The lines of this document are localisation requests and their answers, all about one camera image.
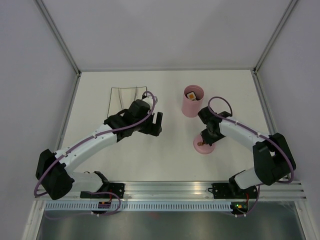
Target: white table surface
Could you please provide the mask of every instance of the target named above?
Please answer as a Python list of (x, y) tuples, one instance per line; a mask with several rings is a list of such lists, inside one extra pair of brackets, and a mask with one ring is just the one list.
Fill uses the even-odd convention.
[[(102, 172), (110, 181), (220, 181), (253, 167), (253, 154), (229, 137), (215, 150), (201, 155), (194, 137), (205, 129), (200, 118), (181, 112), (184, 88), (199, 85), (205, 96), (226, 98), (239, 121), (268, 133), (258, 94), (249, 70), (83, 72), (63, 140), (67, 147), (91, 134), (106, 119), (112, 87), (147, 86), (158, 97), (155, 111), (163, 112), (158, 137), (139, 132), (109, 146), (82, 163), (76, 172)], [(228, 111), (221, 100), (216, 112)]]

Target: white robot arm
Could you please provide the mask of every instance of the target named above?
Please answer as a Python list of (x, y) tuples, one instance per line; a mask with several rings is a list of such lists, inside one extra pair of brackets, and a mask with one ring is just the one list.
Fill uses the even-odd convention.
[(162, 131), (163, 114), (158, 112), (156, 122), (153, 123), (152, 111), (157, 101), (157, 97), (153, 95), (144, 95), (142, 100), (135, 100), (129, 109), (109, 116), (98, 129), (75, 144), (54, 153), (49, 149), (43, 151), (35, 174), (39, 182), (34, 195), (43, 195), (37, 194), (40, 184), (53, 200), (70, 192), (107, 192), (109, 182), (102, 173), (81, 173), (74, 170), (95, 153), (131, 136), (135, 131), (158, 136)]
[(233, 195), (252, 186), (270, 186), (290, 173), (293, 177), (296, 163), (283, 135), (259, 133), (237, 121), (231, 113), (223, 111), (217, 114), (209, 106), (200, 110), (198, 116), (206, 125), (201, 132), (203, 142), (199, 144), (212, 145), (224, 137), (230, 137), (253, 153), (254, 167), (229, 179)]

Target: white wall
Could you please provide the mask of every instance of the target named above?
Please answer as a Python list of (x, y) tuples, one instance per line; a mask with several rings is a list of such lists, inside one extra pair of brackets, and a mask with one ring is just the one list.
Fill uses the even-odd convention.
[(280, 133), (286, 136), (320, 226), (320, 1), (299, 1), (260, 70)]
[(0, 1), (0, 236), (22, 237), (39, 154), (58, 139), (75, 73), (33, 0)]
[(82, 70), (253, 68), (290, 0), (43, 0)]

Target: purple cable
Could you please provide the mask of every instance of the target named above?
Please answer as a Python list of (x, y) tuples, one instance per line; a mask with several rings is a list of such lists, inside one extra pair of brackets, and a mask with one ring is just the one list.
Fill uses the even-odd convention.
[[(118, 199), (119, 201), (119, 204), (118, 206), (116, 207), (115, 210), (111, 211), (111, 212), (106, 212), (106, 213), (99, 213), (99, 216), (109, 216), (109, 215), (112, 215), (112, 214), (115, 214), (121, 207), (121, 199), (120, 197), (117, 195), (117, 194), (114, 194), (113, 192), (110, 192), (110, 191), (102, 191), (102, 192), (89, 192), (87, 191), (88, 194), (91, 194), (91, 195), (98, 195), (98, 194), (111, 194), (113, 196), (116, 197), (116, 199)], [(92, 213), (89, 213), (89, 212), (79, 212), (79, 213), (76, 213), (76, 214), (73, 214), (73, 215), (68, 215), (68, 216), (60, 216), (60, 217), (51, 217), (51, 216), (48, 216), (47, 212), (44, 211), (44, 216), (49, 219), (49, 220), (62, 220), (62, 219), (67, 219), (67, 218), (70, 218), (70, 217), (75, 217), (75, 216), (81, 216), (81, 215), (92, 215)]]
[[(99, 132), (98, 134), (96, 134), (96, 137), (98, 136), (101, 136), (101, 135), (104, 135), (104, 134), (108, 134), (108, 133), (115, 133), (115, 132), (119, 132), (119, 131), (123, 131), (123, 130), (127, 130), (127, 129), (131, 129), (131, 128), (134, 128), (135, 126), (138, 126), (139, 124), (143, 123), (145, 120), (147, 120), (153, 113), (154, 109), (155, 109), (155, 105), (156, 105), (156, 99), (155, 99), (155, 96), (153, 95), (152, 92), (150, 91), (145, 91), (143, 93), (144, 94), (150, 94), (150, 96), (152, 97), (152, 100), (153, 100), (153, 104), (152, 104), (152, 107), (151, 107), (151, 110), (150, 112), (148, 113), (147, 116), (145, 116), (143, 119), (141, 119), (140, 121), (132, 124), (132, 125), (129, 125), (129, 126), (125, 126), (125, 127), (120, 127), (120, 128), (116, 128), (116, 129), (111, 129), (111, 130), (107, 130), (107, 131), (102, 131), (102, 132)], [(68, 151), (66, 151), (66, 154), (69, 154), (71, 153), (73, 150), (75, 150), (76, 148), (78, 148), (79, 146), (81, 146), (82, 144), (88, 142), (89, 140), (91, 139), (94, 139), (95, 137), (94, 136), (89, 136), (87, 137), (86, 139), (78, 142), (76, 145), (74, 145), (73, 147), (71, 147)], [(35, 188), (34, 188), (34, 191), (33, 191), (33, 195), (35, 197), (41, 197), (43, 195), (46, 195), (47, 192), (43, 192), (43, 193), (40, 193), (38, 194), (37, 191), (38, 191), (38, 188), (40, 186), (40, 184), (42, 183), (42, 181), (44, 180), (44, 178), (47, 176), (48, 172), (54, 167), (55, 164), (57, 164), (57, 162), (59, 162), (61, 159), (63, 159), (65, 156), (64, 155), (61, 155), (60, 157), (58, 157), (46, 170), (45, 172), (42, 174), (42, 176), (40, 177), (39, 181), (37, 182), (37, 184), (35, 185)]]
[[(242, 128), (244, 128), (244, 129), (248, 130), (249, 132), (253, 133), (254, 135), (257, 135), (257, 136), (259, 135), (258, 132), (255, 131), (255, 130), (253, 130), (252, 128), (250, 128), (250, 127), (248, 127), (248, 126), (246, 126), (246, 125), (244, 125), (244, 124), (242, 124), (242, 123), (240, 123), (240, 122), (236, 122), (236, 121), (234, 121), (234, 120), (232, 120), (232, 119), (225, 118), (225, 117), (220, 116), (220, 115), (218, 115), (217, 113), (215, 113), (215, 112), (212, 110), (212, 108), (210, 107), (210, 103), (211, 103), (211, 101), (212, 101), (213, 99), (221, 99), (221, 100), (223, 100), (223, 101), (229, 106), (231, 116), (233, 115), (233, 111), (232, 111), (232, 108), (231, 108), (230, 103), (229, 103), (226, 99), (224, 99), (223, 97), (221, 97), (221, 96), (214, 96), (214, 97), (210, 98), (210, 100), (209, 100), (209, 102), (208, 102), (208, 109), (209, 109), (209, 111), (210, 111), (213, 115), (215, 115), (217, 118), (220, 118), (220, 119), (222, 119), (222, 120), (226, 120), (226, 121), (228, 121), (228, 122), (230, 122), (230, 123), (237, 124), (237, 125), (239, 125), (240, 127), (242, 127)], [(289, 179), (288, 181), (280, 181), (280, 180), (279, 180), (279, 181), (277, 181), (277, 182), (278, 182), (278, 183), (282, 183), (282, 184), (290, 184), (290, 183), (292, 183), (292, 181), (294, 180), (294, 177), (295, 177), (294, 168), (292, 167), (292, 164), (291, 164), (289, 158), (287, 157), (287, 155), (285, 154), (285, 152), (284, 152), (274, 141), (270, 140), (268, 137), (263, 136), (263, 135), (260, 135), (260, 137), (261, 137), (262, 139), (268, 141), (271, 145), (273, 145), (273, 146), (280, 152), (280, 154), (284, 157), (286, 163), (287, 163), (288, 166), (289, 166), (290, 173), (291, 173), (290, 179)]]

